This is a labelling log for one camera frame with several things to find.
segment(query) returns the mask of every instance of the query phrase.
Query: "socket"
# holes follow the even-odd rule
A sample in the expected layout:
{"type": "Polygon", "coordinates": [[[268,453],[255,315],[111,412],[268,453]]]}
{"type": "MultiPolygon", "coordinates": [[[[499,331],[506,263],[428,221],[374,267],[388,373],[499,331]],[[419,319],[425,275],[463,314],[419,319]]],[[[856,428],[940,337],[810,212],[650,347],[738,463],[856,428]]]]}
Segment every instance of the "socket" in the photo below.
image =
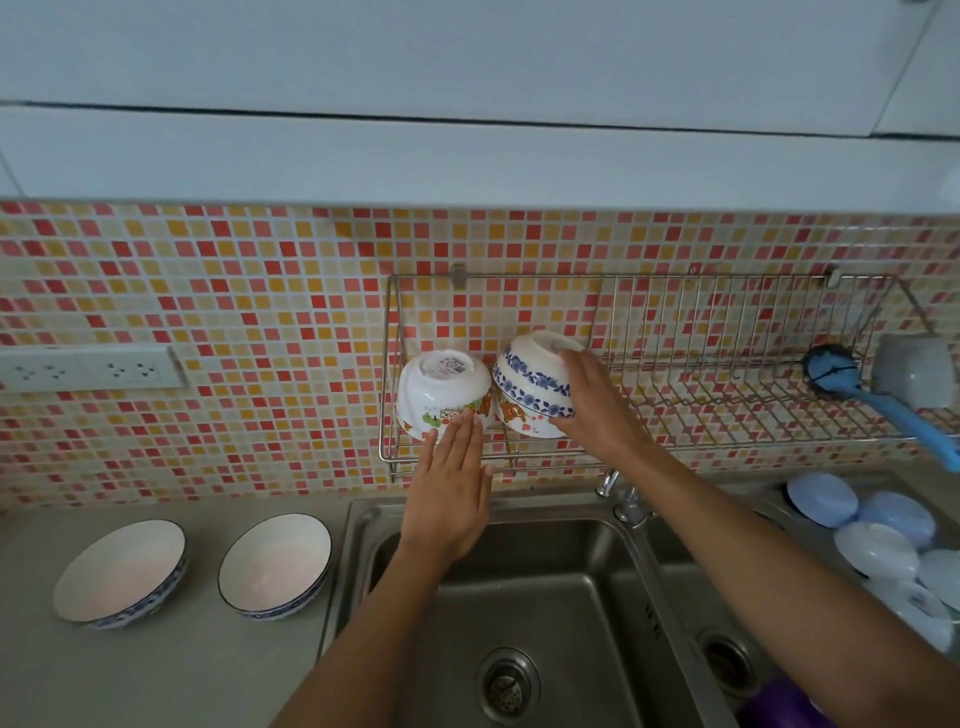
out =
{"type": "Polygon", "coordinates": [[[184,386],[167,346],[119,344],[0,349],[0,391],[74,392],[184,386]]]}

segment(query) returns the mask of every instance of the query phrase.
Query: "countertop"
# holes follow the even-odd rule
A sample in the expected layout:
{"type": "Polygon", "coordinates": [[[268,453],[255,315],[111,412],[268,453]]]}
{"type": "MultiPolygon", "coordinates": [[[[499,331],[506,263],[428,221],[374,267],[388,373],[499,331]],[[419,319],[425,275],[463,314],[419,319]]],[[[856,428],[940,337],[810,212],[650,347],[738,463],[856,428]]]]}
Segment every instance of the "countertop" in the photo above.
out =
{"type": "MultiPolygon", "coordinates": [[[[960,520],[960,476],[921,462],[891,464],[890,470],[960,520]]],[[[785,473],[744,475],[776,481],[785,473]]],[[[220,561],[257,522],[300,512],[329,528],[336,564],[355,497],[218,499],[0,519],[0,723],[264,728],[317,659],[333,579],[301,612],[255,622],[220,598],[220,561]],[[51,596],[67,564],[111,530],[145,519],[179,523],[191,557],[183,583],[161,610],[107,632],[57,619],[51,596]]]]}

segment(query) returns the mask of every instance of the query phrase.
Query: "cabinet door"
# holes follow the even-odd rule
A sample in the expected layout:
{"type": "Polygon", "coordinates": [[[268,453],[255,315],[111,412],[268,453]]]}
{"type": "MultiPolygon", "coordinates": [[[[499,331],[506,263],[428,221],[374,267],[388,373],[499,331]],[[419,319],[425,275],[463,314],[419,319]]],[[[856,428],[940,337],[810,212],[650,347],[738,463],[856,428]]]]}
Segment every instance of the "cabinet door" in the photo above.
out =
{"type": "Polygon", "coordinates": [[[866,135],[930,5],[8,2],[0,99],[866,135]]]}
{"type": "Polygon", "coordinates": [[[960,0],[941,0],[876,130],[960,136],[960,0]]]}

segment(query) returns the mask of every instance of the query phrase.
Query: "bowl rim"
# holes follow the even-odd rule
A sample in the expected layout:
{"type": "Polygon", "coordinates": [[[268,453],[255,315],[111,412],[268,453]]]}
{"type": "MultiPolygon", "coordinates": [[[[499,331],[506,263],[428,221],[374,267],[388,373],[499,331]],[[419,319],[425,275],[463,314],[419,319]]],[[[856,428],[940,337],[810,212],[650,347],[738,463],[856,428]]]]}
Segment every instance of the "bowl rim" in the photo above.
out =
{"type": "Polygon", "coordinates": [[[324,523],[323,521],[321,521],[320,519],[318,519],[316,516],[311,516],[309,513],[303,513],[303,512],[301,512],[301,511],[292,511],[291,513],[277,513],[275,516],[271,516],[269,519],[264,519],[263,521],[258,521],[258,522],[256,522],[256,523],[254,523],[250,528],[248,528],[248,529],[245,530],[243,533],[241,533],[239,536],[237,536],[237,537],[233,540],[233,542],[229,545],[229,547],[227,548],[227,550],[224,552],[224,557],[220,560],[220,567],[217,569],[217,594],[220,595],[220,598],[224,600],[224,602],[227,604],[227,606],[228,606],[230,609],[236,610],[237,612],[239,612],[239,613],[242,614],[242,615],[258,615],[258,614],[263,614],[263,613],[265,613],[265,612],[273,612],[273,610],[282,609],[283,607],[286,607],[286,606],[288,606],[288,605],[290,605],[290,604],[293,604],[293,603],[294,603],[295,601],[297,601],[300,597],[302,597],[302,596],[305,595],[307,592],[309,592],[311,589],[313,589],[314,586],[316,586],[317,582],[318,582],[318,581],[321,581],[321,580],[326,576],[327,571],[330,569],[330,562],[331,562],[331,561],[333,561],[333,536],[330,534],[330,529],[326,527],[326,523],[324,523]],[[327,536],[327,538],[330,539],[330,553],[328,553],[327,556],[326,556],[326,563],[324,564],[324,567],[321,569],[320,575],[317,576],[317,578],[314,579],[312,582],[310,582],[310,586],[308,586],[306,589],[304,589],[304,590],[303,590],[302,592],[300,592],[298,595],[296,595],[296,596],[293,597],[292,599],[288,599],[287,601],[284,601],[284,602],[282,602],[282,603],[280,603],[280,604],[277,604],[277,605],[275,605],[275,606],[273,606],[273,607],[267,607],[266,609],[243,609],[243,608],[241,608],[241,607],[238,607],[236,604],[234,604],[234,603],[231,602],[229,599],[227,599],[227,597],[224,595],[224,590],[223,590],[223,587],[221,586],[221,583],[220,583],[221,575],[222,575],[223,570],[224,570],[224,562],[227,560],[227,557],[229,556],[230,552],[233,551],[233,547],[237,545],[237,542],[239,542],[240,539],[242,539],[242,538],[243,538],[244,536],[246,536],[248,533],[250,533],[251,531],[253,531],[253,530],[254,530],[255,528],[257,528],[259,525],[261,525],[261,524],[263,524],[263,523],[266,523],[266,522],[268,522],[268,521],[272,521],[273,519],[283,518],[284,516],[306,516],[308,519],[313,519],[314,521],[316,521],[317,523],[319,523],[319,524],[324,528],[324,531],[326,531],[326,536],[327,536]]]}
{"type": "Polygon", "coordinates": [[[97,539],[92,544],[87,546],[83,551],[81,551],[76,556],[74,556],[74,558],[71,559],[70,563],[66,565],[66,569],[63,570],[63,572],[60,574],[60,578],[57,580],[57,584],[54,585],[54,604],[53,604],[54,614],[56,614],[57,617],[59,617],[60,619],[63,619],[63,621],[68,621],[68,622],[71,622],[72,624],[95,624],[96,622],[104,621],[105,619],[115,619],[116,617],[119,617],[124,612],[126,612],[128,609],[132,609],[137,604],[140,604],[146,601],[147,599],[149,599],[153,595],[153,593],[157,589],[159,589],[161,586],[163,586],[164,582],[166,582],[166,580],[169,579],[170,576],[173,573],[175,573],[177,569],[180,568],[180,566],[183,564],[185,556],[186,556],[186,532],[183,530],[183,526],[181,526],[176,521],[171,521],[170,519],[143,519],[141,521],[133,521],[133,522],[127,523],[126,525],[122,525],[119,528],[114,528],[112,531],[110,531],[109,533],[105,533],[99,539],[97,539]],[[60,613],[60,610],[57,609],[57,588],[60,586],[60,582],[63,580],[63,577],[66,575],[70,567],[72,567],[77,562],[77,560],[80,559],[81,556],[83,556],[85,553],[91,550],[94,546],[96,546],[101,541],[103,541],[106,537],[111,536],[117,531],[122,531],[124,528],[130,528],[131,526],[135,526],[140,523],[148,523],[148,522],[170,523],[177,527],[177,530],[180,532],[180,536],[181,536],[180,555],[178,556],[177,561],[173,565],[173,567],[169,571],[167,571],[167,573],[163,576],[162,579],[159,580],[156,586],[154,586],[150,591],[148,591],[146,594],[144,594],[139,599],[137,599],[133,604],[128,604],[123,609],[119,609],[116,612],[112,612],[111,614],[108,614],[108,615],[103,615],[102,617],[96,617],[94,619],[71,619],[70,617],[65,617],[64,615],[62,615],[60,613]]]}

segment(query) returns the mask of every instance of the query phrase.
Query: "blue plate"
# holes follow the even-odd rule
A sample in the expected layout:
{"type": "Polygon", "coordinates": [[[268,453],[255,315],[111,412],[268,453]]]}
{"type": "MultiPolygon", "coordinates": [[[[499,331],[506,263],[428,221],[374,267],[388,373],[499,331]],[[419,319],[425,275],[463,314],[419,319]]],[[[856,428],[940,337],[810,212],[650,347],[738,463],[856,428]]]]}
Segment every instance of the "blue plate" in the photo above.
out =
{"type": "Polygon", "coordinates": [[[856,519],[889,525],[917,548],[929,546],[937,532],[937,522],[928,510],[912,497],[891,491],[880,491],[864,500],[856,519]]]}
{"type": "Polygon", "coordinates": [[[856,516],[859,498],[847,481],[830,473],[804,473],[786,484],[790,501],[811,521],[839,528],[856,516]]]}

